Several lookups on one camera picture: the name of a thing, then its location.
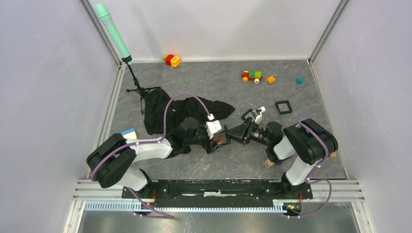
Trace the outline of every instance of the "tripod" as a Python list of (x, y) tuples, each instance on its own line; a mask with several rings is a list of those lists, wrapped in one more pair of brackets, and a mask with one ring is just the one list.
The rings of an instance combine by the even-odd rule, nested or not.
[(130, 67), (130, 65), (125, 62), (127, 64), (127, 67), (129, 67), (130, 73), (132, 73), (133, 76), (133, 83), (136, 86), (136, 89), (126, 89), (127, 92), (131, 92), (131, 91), (135, 91), (136, 93), (138, 93), (140, 95), (140, 107), (141, 107), (141, 113), (143, 114), (143, 99), (145, 98), (145, 95), (147, 93), (149, 93), (151, 90), (156, 89), (156, 88), (160, 88), (160, 86), (155, 86), (155, 87), (149, 87), (149, 88), (142, 88), (139, 85), (139, 81), (137, 80), (135, 74), (133, 73), (132, 68)]

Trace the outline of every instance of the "toy car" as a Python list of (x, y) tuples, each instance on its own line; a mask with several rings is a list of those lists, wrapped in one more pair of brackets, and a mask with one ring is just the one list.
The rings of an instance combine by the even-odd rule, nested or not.
[(241, 76), (242, 76), (242, 80), (244, 82), (247, 82), (249, 80), (253, 80), (255, 83), (259, 83), (260, 80), (263, 79), (262, 72), (260, 72), (260, 71), (252, 71), (251, 70), (249, 72), (249, 71), (245, 70)]

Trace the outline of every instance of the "yellow block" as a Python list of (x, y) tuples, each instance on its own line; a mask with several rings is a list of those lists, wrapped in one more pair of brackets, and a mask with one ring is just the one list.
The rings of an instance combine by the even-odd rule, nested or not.
[(180, 57), (178, 56), (172, 57), (172, 59), (170, 60), (170, 64), (172, 65), (172, 67), (178, 66), (180, 64)]
[(276, 80), (276, 79), (275, 79), (273, 76), (269, 76), (268, 79), (267, 79), (267, 81), (268, 81), (269, 84), (274, 83), (275, 80)]

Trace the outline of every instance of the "white wall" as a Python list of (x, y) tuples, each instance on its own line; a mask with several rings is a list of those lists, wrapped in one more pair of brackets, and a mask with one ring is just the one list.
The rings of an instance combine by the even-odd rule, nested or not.
[(339, 0), (90, 0), (134, 60), (306, 59)]
[(0, 3), (0, 232), (62, 232), (116, 67), (77, 0)]
[(411, 232), (412, 1), (350, 1), (314, 62), (377, 232)]

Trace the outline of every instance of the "green microphone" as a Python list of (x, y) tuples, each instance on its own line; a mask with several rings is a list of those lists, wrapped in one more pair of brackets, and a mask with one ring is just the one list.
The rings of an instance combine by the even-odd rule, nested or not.
[(124, 44), (124, 41), (119, 34), (119, 31), (117, 30), (107, 6), (104, 3), (99, 3), (94, 6), (94, 11), (97, 17), (100, 19), (100, 22), (102, 22), (102, 24), (106, 27), (107, 31), (109, 32), (110, 36), (115, 42), (117, 49), (123, 57), (122, 60), (126, 62), (128, 65), (131, 65), (133, 63), (132, 56), (130, 55), (129, 50)]

